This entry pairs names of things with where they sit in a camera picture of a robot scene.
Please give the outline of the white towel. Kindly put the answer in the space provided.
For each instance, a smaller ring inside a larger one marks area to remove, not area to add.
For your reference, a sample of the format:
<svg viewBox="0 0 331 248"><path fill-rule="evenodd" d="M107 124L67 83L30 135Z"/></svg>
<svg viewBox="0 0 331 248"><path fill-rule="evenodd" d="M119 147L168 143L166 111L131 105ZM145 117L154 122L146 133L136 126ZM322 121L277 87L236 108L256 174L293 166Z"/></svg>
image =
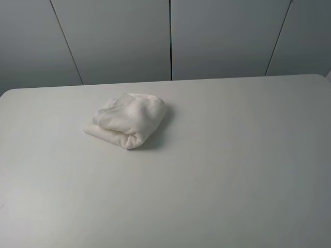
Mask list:
<svg viewBox="0 0 331 248"><path fill-rule="evenodd" d="M165 102L153 95L123 94L98 110L83 132L120 148L137 148L157 130Z"/></svg>

